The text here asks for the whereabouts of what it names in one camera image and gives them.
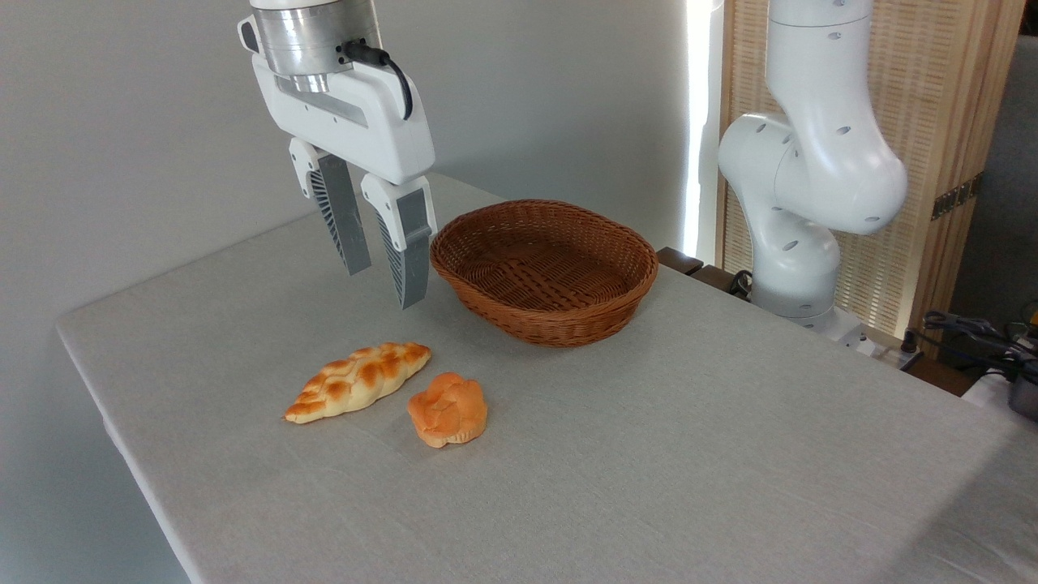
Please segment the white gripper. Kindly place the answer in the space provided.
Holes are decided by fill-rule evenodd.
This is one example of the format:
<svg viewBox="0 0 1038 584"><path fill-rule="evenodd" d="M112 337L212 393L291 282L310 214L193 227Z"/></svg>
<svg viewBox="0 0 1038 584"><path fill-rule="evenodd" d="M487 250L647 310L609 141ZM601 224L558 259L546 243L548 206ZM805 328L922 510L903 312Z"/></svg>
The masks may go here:
<svg viewBox="0 0 1038 584"><path fill-rule="evenodd" d="M262 55L251 62L273 121L295 136L289 152L299 185L321 211L349 274L366 270L371 257L347 162L368 172L361 192L378 218L401 309L424 300L439 229L422 176L436 156L418 90L410 89L405 116L393 71L359 63L329 75L327 92L300 92Z"/></svg>

